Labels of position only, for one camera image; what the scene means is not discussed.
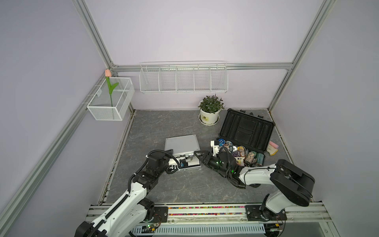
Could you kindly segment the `silver aluminium poker case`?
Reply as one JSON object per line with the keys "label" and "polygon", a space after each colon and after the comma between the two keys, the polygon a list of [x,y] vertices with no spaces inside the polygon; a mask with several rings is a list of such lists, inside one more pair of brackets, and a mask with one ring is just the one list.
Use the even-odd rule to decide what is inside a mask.
{"label": "silver aluminium poker case", "polygon": [[195,151],[200,150],[199,143],[195,134],[166,138],[165,150],[168,152],[172,151],[172,155],[178,160],[178,162],[181,158],[195,158],[198,160],[198,166],[191,169],[201,168],[201,163],[194,154]]}

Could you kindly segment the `black poker set case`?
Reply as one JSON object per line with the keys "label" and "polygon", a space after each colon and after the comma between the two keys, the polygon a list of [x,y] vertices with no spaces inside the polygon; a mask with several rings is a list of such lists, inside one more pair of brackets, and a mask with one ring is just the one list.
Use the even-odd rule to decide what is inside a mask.
{"label": "black poker set case", "polygon": [[264,154],[274,127],[274,122],[261,116],[228,109],[219,138],[230,141],[235,146],[243,146],[248,151]]}

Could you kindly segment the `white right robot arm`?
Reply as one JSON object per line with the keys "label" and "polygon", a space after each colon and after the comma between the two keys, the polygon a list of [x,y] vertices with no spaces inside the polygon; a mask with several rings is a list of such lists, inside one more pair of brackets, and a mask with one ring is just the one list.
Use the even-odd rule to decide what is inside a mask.
{"label": "white right robot arm", "polygon": [[208,151],[196,151],[194,155],[203,165],[237,188],[265,184],[274,185],[278,189],[273,195],[267,194],[261,205],[249,205],[245,208],[248,221],[267,222],[277,217],[286,220],[285,208],[291,205],[308,207],[313,198],[315,179],[284,159],[270,166],[242,167],[225,148],[220,149],[218,156],[213,156]]}

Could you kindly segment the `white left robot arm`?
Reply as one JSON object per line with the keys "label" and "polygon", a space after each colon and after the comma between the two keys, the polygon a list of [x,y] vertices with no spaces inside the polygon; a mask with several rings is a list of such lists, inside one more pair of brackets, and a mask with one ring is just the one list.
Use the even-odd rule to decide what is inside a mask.
{"label": "white left robot arm", "polygon": [[127,190],[103,214],[91,223],[83,222],[76,229],[76,237],[125,237],[143,221],[155,217],[155,204],[146,198],[166,172],[173,174],[180,167],[173,150],[153,150],[138,171],[129,178]]}

